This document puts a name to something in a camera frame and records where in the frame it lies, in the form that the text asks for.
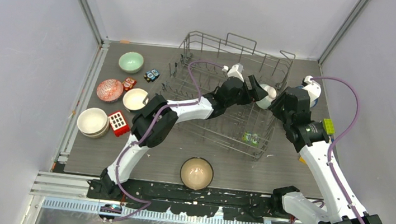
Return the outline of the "light green striped bowl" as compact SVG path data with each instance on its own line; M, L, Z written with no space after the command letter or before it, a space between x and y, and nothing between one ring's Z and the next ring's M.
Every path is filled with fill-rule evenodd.
M260 84L260 86L267 92L267 96L256 102L256 105L258 105L259 108L266 110L276 98L277 92L274 87L271 87L267 84Z

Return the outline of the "grey wire dish rack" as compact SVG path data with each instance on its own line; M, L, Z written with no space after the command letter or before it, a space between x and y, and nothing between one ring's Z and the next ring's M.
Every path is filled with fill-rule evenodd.
M255 160L268 148L276 119L254 99L260 86L277 94L286 87L296 56L287 51L272 55L257 49L257 42L228 33L225 38L189 32L151 89L152 95L182 101L200 94L224 107L217 117L178 124L192 134Z

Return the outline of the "dark teal painted bowl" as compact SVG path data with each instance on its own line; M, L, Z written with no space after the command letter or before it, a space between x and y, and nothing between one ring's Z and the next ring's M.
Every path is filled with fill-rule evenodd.
M214 169L208 160L192 157L186 160L180 168L180 179L191 190L207 188L214 178Z

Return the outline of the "teal and white bowl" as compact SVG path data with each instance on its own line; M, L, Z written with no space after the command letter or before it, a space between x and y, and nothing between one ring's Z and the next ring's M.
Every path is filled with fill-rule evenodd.
M122 103L127 111L138 111L149 102L148 93L142 88L134 88L125 93Z

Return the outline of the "pale green celadon bowl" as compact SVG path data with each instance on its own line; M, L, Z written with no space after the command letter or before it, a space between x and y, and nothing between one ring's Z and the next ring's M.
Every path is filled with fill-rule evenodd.
M144 57L140 53L127 52L121 55L118 60L118 64L122 71L129 74L135 74L143 67Z

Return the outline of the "beige bowl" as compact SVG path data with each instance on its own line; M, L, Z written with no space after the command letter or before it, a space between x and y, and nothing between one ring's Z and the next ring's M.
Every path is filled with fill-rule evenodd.
M100 130L100 131L97 132L97 133L94 133L94 134L85 134L85 133L82 133L82 134L85 135L86 137L90 137L90 138L95 138L95 139L96 139L96 138L100 138L100 137L104 136L104 135L108 132L109 127L110 127L110 125L107 124L107 125L104 127L104 129Z
M102 109L88 108L80 113L76 123L81 133L92 136L106 129L109 121Z

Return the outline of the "blue floral white bowl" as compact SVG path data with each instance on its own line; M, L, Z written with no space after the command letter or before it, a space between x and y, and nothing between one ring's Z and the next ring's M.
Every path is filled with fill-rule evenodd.
M322 90L317 88L310 88L309 86L298 86L298 88L307 91L309 98L310 98L310 108L313 108L317 105L318 98L321 95Z

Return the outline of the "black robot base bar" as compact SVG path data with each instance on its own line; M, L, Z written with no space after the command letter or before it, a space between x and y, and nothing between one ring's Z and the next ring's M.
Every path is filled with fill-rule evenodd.
M221 188L191 190L182 184L130 179L121 185L107 171L87 181L88 198L105 201L107 220L140 218L189 224L292 224L273 209L269 195Z

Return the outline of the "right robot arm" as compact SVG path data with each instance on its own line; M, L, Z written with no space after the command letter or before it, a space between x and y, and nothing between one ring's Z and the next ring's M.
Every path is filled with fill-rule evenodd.
M287 186L273 190L272 214L279 218L289 214L302 224L383 224L377 214L368 214L348 186L329 151L331 145L323 124L311 119L308 92L288 87L269 110L282 121L287 139L308 165L326 205L321 209L298 188Z

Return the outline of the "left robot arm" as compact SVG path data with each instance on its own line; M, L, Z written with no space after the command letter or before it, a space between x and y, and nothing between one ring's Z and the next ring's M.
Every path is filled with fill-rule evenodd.
M109 200L117 200L123 193L121 183L129 179L131 171L144 154L161 144L177 123L206 120L223 115L228 107L247 105L269 96L250 75L251 87L239 76L230 76L221 86L192 100L172 101L156 95L140 109L132 120L129 138L115 161L100 174L101 191Z

